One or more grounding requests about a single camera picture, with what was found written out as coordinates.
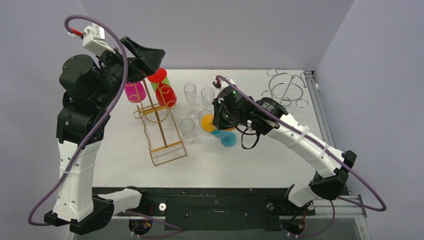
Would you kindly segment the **cyan plastic wine glass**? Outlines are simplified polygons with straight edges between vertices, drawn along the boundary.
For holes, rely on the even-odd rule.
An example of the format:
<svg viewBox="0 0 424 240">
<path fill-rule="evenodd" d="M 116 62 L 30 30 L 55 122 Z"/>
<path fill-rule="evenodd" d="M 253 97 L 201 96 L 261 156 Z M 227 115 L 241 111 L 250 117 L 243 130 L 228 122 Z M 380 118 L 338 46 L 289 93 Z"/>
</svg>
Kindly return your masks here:
<svg viewBox="0 0 424 240">
<path fill-rule="evenodd" d="M 215 138 L 220 139 L 220 142 L 225 147 L 232 147 L 237 142 L 236 135 L 231 131 L 225 131 L 225 130 L 214 130 L 210 132 L 211 135 L 213 135 Z"/>
</svg>

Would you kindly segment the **orange plastic wine glass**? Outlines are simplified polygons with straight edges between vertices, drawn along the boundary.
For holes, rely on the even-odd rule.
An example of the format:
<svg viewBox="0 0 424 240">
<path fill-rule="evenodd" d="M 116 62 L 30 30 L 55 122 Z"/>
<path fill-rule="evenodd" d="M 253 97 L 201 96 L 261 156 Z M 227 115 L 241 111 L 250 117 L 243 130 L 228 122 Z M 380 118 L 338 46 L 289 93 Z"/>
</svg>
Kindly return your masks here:
<svg viewBox="0 0 424 240">
<path fill-rule="evenodd" d="M 212 133 L 215 130 L 218 130 L 216 126 L 213 125 L 213 114 L 206 114 L 200 119 L 201 128 L 208 133 Z"/>
</svg>

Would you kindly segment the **clear champagne flute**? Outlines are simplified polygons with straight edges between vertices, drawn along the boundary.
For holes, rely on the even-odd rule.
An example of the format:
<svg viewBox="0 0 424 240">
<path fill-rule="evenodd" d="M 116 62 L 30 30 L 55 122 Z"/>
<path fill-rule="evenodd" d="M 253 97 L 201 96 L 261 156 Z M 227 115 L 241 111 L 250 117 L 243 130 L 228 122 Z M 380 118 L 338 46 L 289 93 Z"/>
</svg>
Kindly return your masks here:
<svg viewBox="0 0 424 240">
<path fill-rule="evenodd" d="M 183 87 L 184 90 L 184 96 L 188 104 L 190 105 L 190 109 L 187 113 L 187 115 L 195 120 L 199 116 L 199 111 L 196 109 L 197 105 L 197 88 L 196 85 L 193 83 L 187 83 Z"/>
</svg>

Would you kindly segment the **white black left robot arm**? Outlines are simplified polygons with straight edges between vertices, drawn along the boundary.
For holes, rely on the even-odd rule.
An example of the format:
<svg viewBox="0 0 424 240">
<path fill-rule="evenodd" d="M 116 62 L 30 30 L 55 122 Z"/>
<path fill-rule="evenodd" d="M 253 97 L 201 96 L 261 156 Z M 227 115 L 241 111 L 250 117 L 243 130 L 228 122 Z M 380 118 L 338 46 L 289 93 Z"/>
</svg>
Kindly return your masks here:
<svg viewBox="0 0 424 240">
<path fill-rule="evenodd" d="M 138 187 L 93 195 L 95 161 L 110 119 L 109 106 L 120 97 L 121 85 L 155 74 L 166 54 L 127 36 L 120 42 L 132 53 L 127 69 L 117 49 L 105 50 L 98 60 L 86 54 L 70 57 L 59 77 L 65 90 L 56 127 L 60 183 L 55 188 L 56 203 L 44 215 L 44 222 L 55 227 L 68 225 L 78 235 L 104 228 L 113 215 L 123 211 L 143 215 L 149 210 L 149 201 Z"/>
</svg>

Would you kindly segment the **gold wire glass rack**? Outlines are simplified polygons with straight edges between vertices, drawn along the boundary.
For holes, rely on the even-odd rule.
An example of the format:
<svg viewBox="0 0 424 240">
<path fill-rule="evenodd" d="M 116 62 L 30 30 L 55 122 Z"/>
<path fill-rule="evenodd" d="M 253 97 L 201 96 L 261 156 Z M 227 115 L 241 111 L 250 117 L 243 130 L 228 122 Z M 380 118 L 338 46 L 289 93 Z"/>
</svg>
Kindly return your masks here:
<svg viewBox="0 0 424 240">
<path fill-rule="evenodd" d="M 148 88 L 148 81 L 142 80 L 141 83 L 146 98 L 132 103 L 136 106 L 133 115 L 142 123 L 152 164 L 158 167 L 186 157 L 187 149 L 172 112 L 177 103 L 173 108 L 160 106 L 153 88 Z"/>
</svg>

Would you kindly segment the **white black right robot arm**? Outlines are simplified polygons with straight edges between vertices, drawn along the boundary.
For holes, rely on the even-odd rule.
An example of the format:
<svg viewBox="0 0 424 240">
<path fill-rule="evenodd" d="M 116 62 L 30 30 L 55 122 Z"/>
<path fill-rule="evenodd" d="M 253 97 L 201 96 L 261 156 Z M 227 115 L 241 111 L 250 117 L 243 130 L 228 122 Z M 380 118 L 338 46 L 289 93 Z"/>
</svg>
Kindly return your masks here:
<svg viewBox="0 0 424 240">
<path fill-rule="evenodd" d="M 343 152 L 328 145 L 270 97 L 252 104 L 231 86 L 225 86 L 219 88 L 212 104 L 212 123 L 218 130 L 239 125 L 251 128 L 257 136 L 264 135 L 282 143 L 315 169 L 311 180 L 291 186 L 282 199 L 282 207 L 287 213 L 296 213 L 316 198 L 333 201 L 340 195 L 349 177 L 348 171 L 332 156 L 352 167 L 357 157 L 354 152 Z"/>
</svg>

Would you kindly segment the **clear glass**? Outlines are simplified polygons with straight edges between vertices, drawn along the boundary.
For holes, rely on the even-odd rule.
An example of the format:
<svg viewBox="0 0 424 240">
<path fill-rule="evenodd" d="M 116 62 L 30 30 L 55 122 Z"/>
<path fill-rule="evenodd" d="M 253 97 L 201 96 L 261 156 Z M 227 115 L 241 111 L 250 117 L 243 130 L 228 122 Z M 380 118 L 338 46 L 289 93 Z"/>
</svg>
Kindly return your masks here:
<svg viewBox="0 0 424 240">
<path fill-rule="evenodd" d="M 201 90 L 201 101 L 204 109 L 212 110 L 213 99 L 215 98 L 215 90 L 211 87 L 205 87 Z"/>
<path fill-rule="evenodd" d="M 179 127 L 185 141 L 192 142 L 196 139 L 196 125 L 191 118 L 182 119 Z"/>
<path fill-rule="evenodd" d="M 198 119 L 200 128 L 208 133 L 213 132 L 215 130 L 213 118 L 214 115 L 210 110 L 205 109 L 199 112 Z"/>
</svg>

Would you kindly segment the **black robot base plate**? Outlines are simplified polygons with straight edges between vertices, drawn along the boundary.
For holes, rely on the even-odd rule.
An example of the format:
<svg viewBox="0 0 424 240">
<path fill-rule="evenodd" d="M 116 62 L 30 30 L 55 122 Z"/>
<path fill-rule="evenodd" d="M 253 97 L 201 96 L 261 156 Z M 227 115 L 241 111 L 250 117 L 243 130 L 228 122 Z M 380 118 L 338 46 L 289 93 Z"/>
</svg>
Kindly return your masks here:
<svg viewBox="0 0 424 240">
<path fill-rule="evenodd" d="M 159 217 L 184 231 L 280 231 L 302 217 L 313 220 L 365 217 L 358 206 L 335 199 L 315 199 L 308 208 L 289 206 L 287 188 L 142 188 L 137 208 L 118 216 Z"/>
</svg>

